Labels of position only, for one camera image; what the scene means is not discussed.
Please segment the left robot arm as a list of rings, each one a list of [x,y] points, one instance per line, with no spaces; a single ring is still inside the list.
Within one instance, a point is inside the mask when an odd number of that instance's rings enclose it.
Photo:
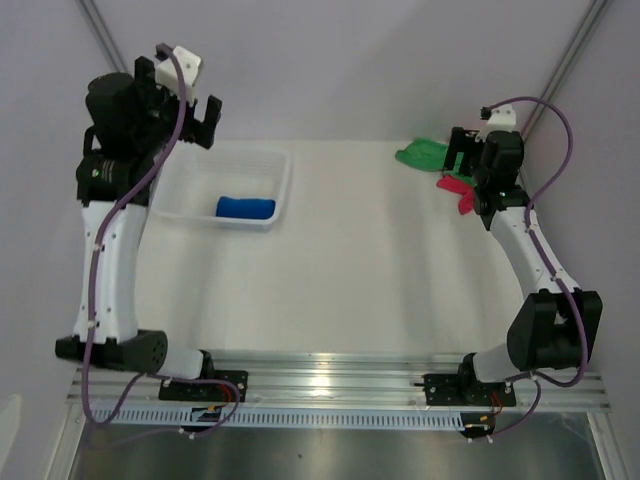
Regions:
[[[85,104],[85,131],[76,169],[84,225],[82,300],[71,335],[55,343],[59,359],[98,368],[182,377],[197,400],[216,390],[205,354],[139,327],[134,290],[139,244],[153,184],[178,142],[213,145],[221,101],[210,96],[195,118],[194,85],[202,60],[180,46],[158,46],[155,59],[138,58],[133,73],[97,77]]]

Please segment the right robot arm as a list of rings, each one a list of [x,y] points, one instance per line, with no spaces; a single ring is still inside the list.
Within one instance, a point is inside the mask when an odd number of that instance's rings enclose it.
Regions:
[[[527,376],[563,388],[579,383],[602,315],[600,295],[582,289],[546,241],[530,197],[517,182],[523,160],[517,131],[451,131],[444,168],[470,175],[473,209],[506,254],[524,299],[505,342],[467,355],[459,367],[458,395],[472,404],[489,396],[493,383]]]

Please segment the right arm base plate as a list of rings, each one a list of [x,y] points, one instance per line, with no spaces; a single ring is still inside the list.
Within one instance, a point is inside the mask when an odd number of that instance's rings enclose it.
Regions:
[[[424,391],[426,404],[438,407],[515,407],[516,396],[504,382],[481,383],[457,374],[431,373],[415,383]]]

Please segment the blue towel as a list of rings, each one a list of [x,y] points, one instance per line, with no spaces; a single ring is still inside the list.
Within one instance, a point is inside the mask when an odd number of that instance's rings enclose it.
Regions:
[[[221,196],[215,215],[220,218],[267,220],[274,215],[275,209],[276,202],[272,199]]]

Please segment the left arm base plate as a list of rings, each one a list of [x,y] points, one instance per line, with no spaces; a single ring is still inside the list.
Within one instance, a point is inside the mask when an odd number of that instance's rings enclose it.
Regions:
[[[217,370],[213,379],[215,384],[196,384],[171,382],[162,384],[158,397],[161,401],[176,402],[213,402],[232,403],[236,401],[236,396],[230,388],[233,384],[239,392],[240,403],[246,398],[249,383],[249,373],[244,370]]]

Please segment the green towel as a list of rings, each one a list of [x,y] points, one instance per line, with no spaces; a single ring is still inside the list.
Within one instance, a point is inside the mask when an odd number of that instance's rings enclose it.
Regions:
[[[448,146],[430,139],[418,138],[412,141],[404,149],[395,153],[395,159],[400,163],[424,172],[439,172],[442,175],[450,175],[468,185],[473,185],[470,176],[462,175],[459,172],[463,155],[458,153],[455,156],[454,168],[446,170],[444,168]]]

